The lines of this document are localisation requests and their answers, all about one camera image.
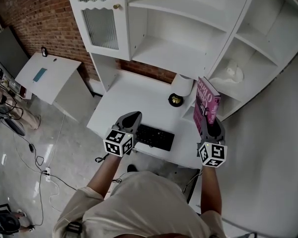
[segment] white table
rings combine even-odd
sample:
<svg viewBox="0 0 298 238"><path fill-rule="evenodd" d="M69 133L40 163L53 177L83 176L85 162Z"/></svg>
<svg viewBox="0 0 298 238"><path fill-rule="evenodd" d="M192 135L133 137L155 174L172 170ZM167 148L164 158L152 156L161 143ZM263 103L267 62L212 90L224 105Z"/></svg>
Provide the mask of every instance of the white table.
<svg viewBox="0 0 298 238"><path fill-rule="evenodd" d="M184 107L175 108L169 104L170 94L169 84L120 70L87 127L104 138L120 116L140 111L143 124L174 133L175 137L170 152L142 143L137 143L135 150L184 167L200 169L202 163L197 157L197 143L201 138L198 130L193 122L180 118Z"/></svg>
<svg viewBox="0 0 298 238"><path fill-rule="evenodd" d="M53 104L65 115L80 121L92 108L93 97L80 77L79 61L35 53L16 77L16 81L41 100ZM38 82L33 79L47 69Z"/></svg>

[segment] black and white marker cube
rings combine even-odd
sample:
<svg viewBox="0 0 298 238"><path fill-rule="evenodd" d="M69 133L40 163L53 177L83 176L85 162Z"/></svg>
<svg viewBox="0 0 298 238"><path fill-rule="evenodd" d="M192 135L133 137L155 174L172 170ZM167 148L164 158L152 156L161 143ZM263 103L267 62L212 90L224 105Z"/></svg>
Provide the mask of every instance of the black and white marker cube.
<svg viewBox="0 0 298 238"><path fill-rule="evenodd" d="M226 160L227 146L205 142L199 149L203 166L218 168Z"/></svg>
<svg viewBox="0 0 298 238"><path fill-rule="evenodd" d="M109 129L105 136L105 151L123 157L134 147L133 135L115 129Z"/></svg>

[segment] white floor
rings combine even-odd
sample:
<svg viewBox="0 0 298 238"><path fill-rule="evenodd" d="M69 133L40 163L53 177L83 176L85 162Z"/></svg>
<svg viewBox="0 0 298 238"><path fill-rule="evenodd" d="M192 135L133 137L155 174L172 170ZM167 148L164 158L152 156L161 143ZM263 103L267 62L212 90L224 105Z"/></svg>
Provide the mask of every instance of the white floor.
<svg viewBox="0 0 298 238"><path fill-rule="evenodd" d="M100 97L96 96L95 107L99 100ZM100 166L94 159L106 154L102 139L86 128L91 114L86 114L82 123L65 117L60 132L64 116L54 106L34 98L30 110L34 114L40 114L42 118L40 128L36 131L27 131L25 137L35 145L37 155L44 157L45 161L41 169L50 166L51 174L63 179L70 186L75 188L86 186ZM8 203L12 210L23 209L34 224L40 224L42 222L39 195L40 173L27 168L18 153L30 168L38 171L34 165L34 154L30 152L28 144L0 123L0 204ZM150 170L167 177L181 188L196 172L142 153L133 153L123 158L116 177L125 173L130 163L135 164L140 171ZM52 178L52 181L60 187L60 195L51 198L51 203L57 210L52 208L49 199L51 195L58 193L58 188L42 177L43 225L36 227L32 233L16 234L15 237L51 237L60 211L74 193L73 189L56 178Z"/></svg>

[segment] white lamp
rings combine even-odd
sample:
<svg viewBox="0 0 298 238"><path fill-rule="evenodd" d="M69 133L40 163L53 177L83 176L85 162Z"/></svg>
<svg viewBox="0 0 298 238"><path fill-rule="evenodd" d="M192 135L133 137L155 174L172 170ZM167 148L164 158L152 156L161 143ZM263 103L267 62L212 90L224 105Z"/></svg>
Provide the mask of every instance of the white lamp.
<svg viewBox="0 0 298 238"><path fill-rule="evenodd" d="M173 107L180 107L183 104L183 97L191 93L193 79L177 74L171 84L172 94L169 96L169 103Z"/></svg>

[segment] pink book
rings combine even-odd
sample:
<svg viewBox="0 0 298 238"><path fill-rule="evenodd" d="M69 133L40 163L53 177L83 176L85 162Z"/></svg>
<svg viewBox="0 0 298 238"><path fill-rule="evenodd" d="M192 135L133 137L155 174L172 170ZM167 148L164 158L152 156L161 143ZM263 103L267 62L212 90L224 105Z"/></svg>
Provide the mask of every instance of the pink book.
<svg viewBox="0 0 298 238"><path fill-rule="evenodd" d="M193 120L201 133L201 121L205 116L212 125L217 116L221 95L206 78L199 78Z"/></svg>

